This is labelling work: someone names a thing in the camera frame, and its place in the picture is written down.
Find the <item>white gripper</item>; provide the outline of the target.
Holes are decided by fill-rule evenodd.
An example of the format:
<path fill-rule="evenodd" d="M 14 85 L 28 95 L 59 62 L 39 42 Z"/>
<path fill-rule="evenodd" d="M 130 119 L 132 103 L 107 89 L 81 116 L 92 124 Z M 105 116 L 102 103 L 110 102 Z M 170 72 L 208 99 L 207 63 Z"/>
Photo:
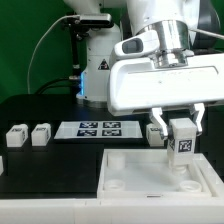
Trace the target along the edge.
<path fill-rule="evenodd" d="M 224 54 L 188 58 L 188 65 L 156 69 L 149 58 L 119 61 L 108 81 L 108 110 L 114 116 L 147 113 L 162 140 L 168 128 L 163 110 L 185 109 L 202 134 L 205 106 L 224 104 Z"/>

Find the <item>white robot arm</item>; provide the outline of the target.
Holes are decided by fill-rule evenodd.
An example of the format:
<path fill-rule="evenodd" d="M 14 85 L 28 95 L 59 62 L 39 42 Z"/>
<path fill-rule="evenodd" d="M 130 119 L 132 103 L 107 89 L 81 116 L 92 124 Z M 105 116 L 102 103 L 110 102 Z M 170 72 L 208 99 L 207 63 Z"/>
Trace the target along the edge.
<path fill-rule="evenodd" d="M 197 131 L 206 106 L 224 104 L 224 53 L 210 0 L 63 0 L 87 29 L 80 103 L 115 116 L 150 114 L 168 136 L 164 110 L 189 109 Z"/>

